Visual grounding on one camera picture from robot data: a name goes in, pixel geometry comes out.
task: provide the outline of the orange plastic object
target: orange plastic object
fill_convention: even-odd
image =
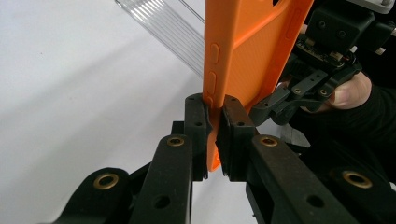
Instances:
[[[213,131],[207,166],[220,166],[215,145],[226,94],[247,111],[272,93],[313,0],[206,0],[203,98]]]

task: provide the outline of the transparent ribbed plastic object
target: transparent ribbed plastic object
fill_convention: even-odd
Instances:
[[[204,20],[185,1],[116,0],[199,77],[204,75]]]

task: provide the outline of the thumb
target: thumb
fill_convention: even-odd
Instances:
[[[372,83],[370,79],[359,72],[348,82],[335,89],[329,103],[337,109],[351,109],[364,104],[370,96]]]

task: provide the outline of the hand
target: hand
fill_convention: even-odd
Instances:
[[[333,109],[352,109],[363,105],[370,96],[371,88],[372,83],[370,79],[362,72],[359,72],[348,82],[337,87],[329,100],[326,101],[318,111],[313,113],[325,112]]]

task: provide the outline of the white surface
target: white surface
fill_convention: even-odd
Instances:
[[[112,0],[2,0],[0,223],[54,221],[87,175],[151,161],[201,88]],[[194,184],[192,223],[256,223],[245,185]]]

